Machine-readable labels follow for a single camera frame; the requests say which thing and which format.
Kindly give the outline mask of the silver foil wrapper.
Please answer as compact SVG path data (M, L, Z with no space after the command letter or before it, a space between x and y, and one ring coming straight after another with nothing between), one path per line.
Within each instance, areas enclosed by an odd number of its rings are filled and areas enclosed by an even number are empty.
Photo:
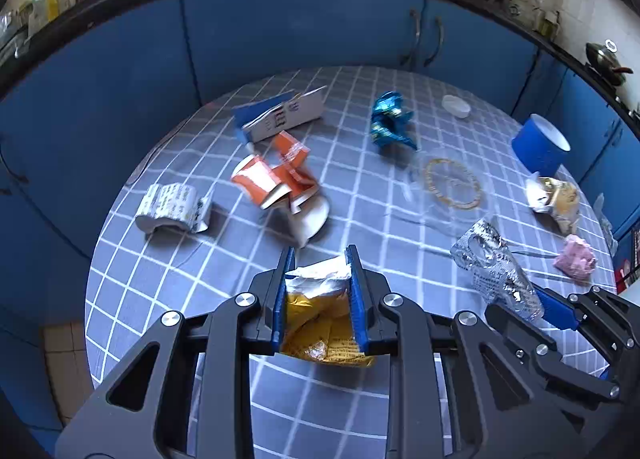
M488 304L499 304L527 321L544 316L544 307L523 268L488 219L476 221L451 247L459 267Z

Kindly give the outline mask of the clear plastic round lid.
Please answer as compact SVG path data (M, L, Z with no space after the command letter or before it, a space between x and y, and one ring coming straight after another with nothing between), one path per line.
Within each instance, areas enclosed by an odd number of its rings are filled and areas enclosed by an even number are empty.
M459 237L494 214L484 171L446 150L414 154L405 193L427 226L449 236Z

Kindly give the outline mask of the orange crumpled carton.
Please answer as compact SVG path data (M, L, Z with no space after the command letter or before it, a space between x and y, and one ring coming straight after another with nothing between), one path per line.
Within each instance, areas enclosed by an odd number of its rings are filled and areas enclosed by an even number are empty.
M280 164L262 156L244 158L232 171L231 182L262 210L279 210L300 248L316 236L329 217L330 204L320 184L305 167L309 149L286 131L273 138Z

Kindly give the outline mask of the small silver crumpled wrapper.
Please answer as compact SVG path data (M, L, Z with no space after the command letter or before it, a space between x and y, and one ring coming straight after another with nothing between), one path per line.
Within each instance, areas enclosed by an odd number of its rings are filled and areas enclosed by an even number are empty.
M198 234L209 227L212 194L201 195L191 185L153 184L142 198L134 224L144 234L163 226Z

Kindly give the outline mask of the blue paper cup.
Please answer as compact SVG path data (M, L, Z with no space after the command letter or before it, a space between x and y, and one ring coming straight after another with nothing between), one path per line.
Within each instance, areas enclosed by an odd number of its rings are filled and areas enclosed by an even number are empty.
M511 142L518 160L530 172L553 178L570 153L570 143L541 115L531 114Z

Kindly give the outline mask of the blue foil wrapper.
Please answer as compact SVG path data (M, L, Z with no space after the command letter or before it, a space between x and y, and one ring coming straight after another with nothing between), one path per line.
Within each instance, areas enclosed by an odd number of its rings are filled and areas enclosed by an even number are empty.
M411 110L404 108L404 97L397 91L380 95L372 107L370 135L375 146L385 147L400 144L412 150L418 149L408 135L408 124L413 117Z

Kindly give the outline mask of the white blue torn carton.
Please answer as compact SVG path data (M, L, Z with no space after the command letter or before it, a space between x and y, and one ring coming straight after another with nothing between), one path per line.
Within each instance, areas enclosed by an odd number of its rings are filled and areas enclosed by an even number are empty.
M232 108L236 133L242 143L258 143L281 131L322 116L326 87L306 93L286 91L265 100Z

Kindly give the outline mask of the black wok with lid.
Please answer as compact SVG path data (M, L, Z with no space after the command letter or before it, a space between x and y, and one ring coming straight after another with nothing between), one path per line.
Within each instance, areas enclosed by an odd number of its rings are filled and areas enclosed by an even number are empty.
M626 82L626 75L632 75L634 71L623 66L617 58L617 45L611 39L603 43L587 42L586 55L590 65L610 86L622 86Z

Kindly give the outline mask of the bread in clear bag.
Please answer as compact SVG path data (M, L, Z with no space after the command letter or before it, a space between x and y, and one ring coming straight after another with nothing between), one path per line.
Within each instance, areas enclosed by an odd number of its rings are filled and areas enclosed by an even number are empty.
M536 172L526 180L525 195L529 208L551 216L562 235L577 234L579 194L574 184Z

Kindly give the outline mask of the green kettle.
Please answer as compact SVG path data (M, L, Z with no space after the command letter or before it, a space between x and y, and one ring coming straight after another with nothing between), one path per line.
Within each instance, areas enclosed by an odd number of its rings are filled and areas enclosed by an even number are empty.
M508 15L529 29L535 28L539 11L539 0L506 0Z

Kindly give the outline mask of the white plastic lid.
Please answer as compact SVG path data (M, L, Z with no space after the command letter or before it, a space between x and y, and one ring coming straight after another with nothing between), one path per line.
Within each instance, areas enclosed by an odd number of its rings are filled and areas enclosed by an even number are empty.
M444 95L442 97L442 108L444 108L446 112L449 112L450 115L459 119L468 118L471 113L470 104L456 95Z

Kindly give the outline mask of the yellow wrapper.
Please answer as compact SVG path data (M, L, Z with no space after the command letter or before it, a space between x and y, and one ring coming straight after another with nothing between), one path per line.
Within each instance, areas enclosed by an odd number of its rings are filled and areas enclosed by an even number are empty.
M286 327L282 354L330 366L370 367L352 332L348 289L352 267L341 254L284 276Z

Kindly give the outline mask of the pink crumpled wrapper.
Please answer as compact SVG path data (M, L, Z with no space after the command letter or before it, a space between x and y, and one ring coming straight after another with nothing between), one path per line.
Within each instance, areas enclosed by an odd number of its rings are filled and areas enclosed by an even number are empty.
M596 270L597 259L589 243L577 235L569 234L553 265L571 279L589 281Z

